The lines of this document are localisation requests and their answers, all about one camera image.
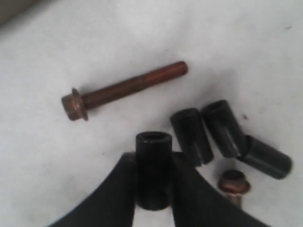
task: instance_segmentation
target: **hex head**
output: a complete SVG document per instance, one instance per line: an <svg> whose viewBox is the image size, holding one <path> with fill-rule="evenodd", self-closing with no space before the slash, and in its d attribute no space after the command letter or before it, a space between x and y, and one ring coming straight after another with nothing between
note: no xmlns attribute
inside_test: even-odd
<svg viewBox="0 0 303 227"><path fill-rule="evenodd" d="M71 94L62 97L62 105L65 112L70 120L75 121L77 119L83 118L88 121L88 115L84 107L81 95L77 89L73 88Z"/></svg>
<svg viewBox="0 0 303 227"><path fill-rule="evenodd" d="M250 191L250 183L244 173L238 170L228 170L223 173L218 188L229 195L244 195Z"/></svg>

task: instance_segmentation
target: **black bushing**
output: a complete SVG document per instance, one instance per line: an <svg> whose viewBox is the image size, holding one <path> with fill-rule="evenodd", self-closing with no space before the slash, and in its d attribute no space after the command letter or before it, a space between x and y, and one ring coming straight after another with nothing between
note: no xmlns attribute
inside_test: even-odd
<svg viewBox="0 0 303 227"><path fill-rule="evenodd" d="M248 152L238 160L278 180L291 172L292 160L288 155L252 136L246 136L246 141Z"/></svg>
<svg viewBox="0 0 303 227"><path fill-rule="evenodd" d="M213 160L214 155L198 109L181 110L172 115L170 122L181 150L195 167Z"/></svg>
<svg viewBox="0 0 303 227"><path fill-rule="evenodd" d="M224 157L238 157L247 153L245 135L226 100L206 106L201 114Z"/></svg>
<svg viewBox="0 0 303 227"><path fill-rule="evenodd" d="M169 206L171 154L169 134L150 131L137 135L137 203L145 210L162 210Z"/></svg>

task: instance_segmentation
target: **white fabric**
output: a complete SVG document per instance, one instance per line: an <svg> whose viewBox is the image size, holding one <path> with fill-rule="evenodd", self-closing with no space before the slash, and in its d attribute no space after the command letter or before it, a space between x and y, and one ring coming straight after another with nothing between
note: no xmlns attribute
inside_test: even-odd
<svg viewBox="0 0 303 227"><path fill-rule="evenodd" d="M245 132L294 159L283 181L237 163L252 184L244 209L274 227L302 227L302 11L301 0L53 0L5 25L0 225L51 224L134 150L137 133L173 133L171 114L225 98ZM88 122L64 113L72 87L92 91L178 60L186 77L90 111ZM232 165L214 152L199 169L213 185ZM134 226L174 224L169 209L137 209Z"/></svg>

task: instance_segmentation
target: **black plastic piece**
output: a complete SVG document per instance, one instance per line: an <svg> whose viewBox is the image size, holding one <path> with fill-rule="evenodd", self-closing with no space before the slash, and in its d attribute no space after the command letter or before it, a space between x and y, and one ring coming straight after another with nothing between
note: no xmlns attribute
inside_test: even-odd
<svg viewBox="0 0 303 227"><path fill-rule="evenodd" d="M214 155L198 109L179 111L172 115L170 122L181 150L195 167L208 164L213 160Z"/></svg>
<svg viewBox="0 0 303 227"><path fill-rule="evenodd" d="M292 160L288 155L252 136L246 136L246 141L248 153L238 160L278 180L291 172Z"/></svg>
<svg viewBox="0 0 303 227"><path fill-rule="evenodd" d="M136 137L137 203L146 210L169 206L172 138L163 132L143 132Z"/></svg>
<svg viewBox="0 0 303 227"><path fill-rule="evenodd" d="M238 157L247 153L245 136L226 100L203 108L202 117L224 157Z"/></svg>
<svg viewBox="0 0 303 227"><path fill-rule="evenodd" d="M131 227L136 189L134 156L123 154L95 192L50 227Z"/></svg>
<svg viewBox="0 0 303 227"><path fill-rule="evenodd" d="M173 154L172 181L176 227L268 227L219 194L183 153Z"/></svg>

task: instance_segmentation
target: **copper bolt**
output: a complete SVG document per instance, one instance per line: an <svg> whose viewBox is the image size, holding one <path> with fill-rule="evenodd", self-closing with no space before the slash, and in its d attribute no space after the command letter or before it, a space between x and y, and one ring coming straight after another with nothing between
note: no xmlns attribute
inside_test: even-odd
<svg viewBox="0 0 303 227"><path fill-rule="evenodd" d="M227 199L238 207L242 207L242 196L249 192L250 183L244 173L228 170L223 173L218 188L226 194Z"/></svg>
<svg viewBox="0 0 303 227"><path fill-rule="evenodd" d="M73 88L70 95L62 98L62 104L70 120L75 121L83 118L87 121L89 119L87 110L132 95L148 87L181 77L187 72L188 66L186 63L179 61L164 68L133 77L82 96L77 89Z"/></svg>

